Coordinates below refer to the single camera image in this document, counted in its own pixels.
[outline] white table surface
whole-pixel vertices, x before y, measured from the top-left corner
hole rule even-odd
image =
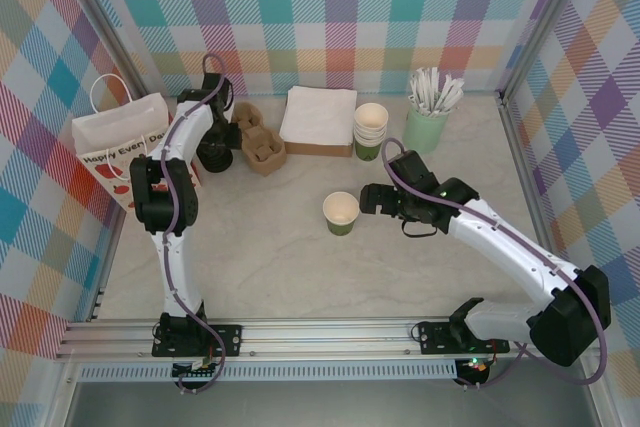
[[[278,128],[284,97],[251,98]],[[359,96],[390,113],[400,137],[407,100]],[[209,318],[393,317],[449,315],[470,297],[522,301],[524,291],[481,254],[439,233],[408,239],[400,221],[364,215],[346,237],[331,235],[324,198],[359,198],[368,183],[390,183],[381,160],[290,155],[268,177],[240,152],[221,174],[202,171],[192,268]],[[533,227],[495,101],[468,95],[449,119],[438,149],[424,157],[440,182],[458,177],[530,238]],[[428,226],[414,226],[414,230]],[[163,287],[149,235],[128,215],[115,254],[101,319],[158,318]]]

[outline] gift bag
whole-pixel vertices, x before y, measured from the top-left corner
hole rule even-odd
[[[93,103],[93,89],[107,76],[122,82],[129,102],[99,112]],[[115,74],[98,77],[91,86],[89,100],[95,114],[71,121],[76,156],[107,192],[131,212],[134,204],[129,165],[135,157],[149,155],[164,137],[169,127],[167,103],[159,93],[132,100],[126,84]],[[192,165],[189,165],[189,174],[194,187],[199,188],[200,182]],[[167,185],[163,180],[153,188],[167,190]]]

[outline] stack of napkins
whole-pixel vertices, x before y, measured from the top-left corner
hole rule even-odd
[[[351,156],[355,90],[293,87],[280,137],[288,154]]]

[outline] stack of paper cups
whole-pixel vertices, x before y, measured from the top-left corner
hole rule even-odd
[[[389,112],[380,104],[363,104],[356,109],[353,138],[359,159],[370,161],[378,157],[388,122]]]

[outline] cardboard egg carton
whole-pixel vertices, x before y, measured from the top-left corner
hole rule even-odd
[[[262,113],[248,102],[240,102],[233,111],[232,122],[242,132],[242,152],[249,166],[264,176],[278,170],[287,161],[284,141],[264,126]]]

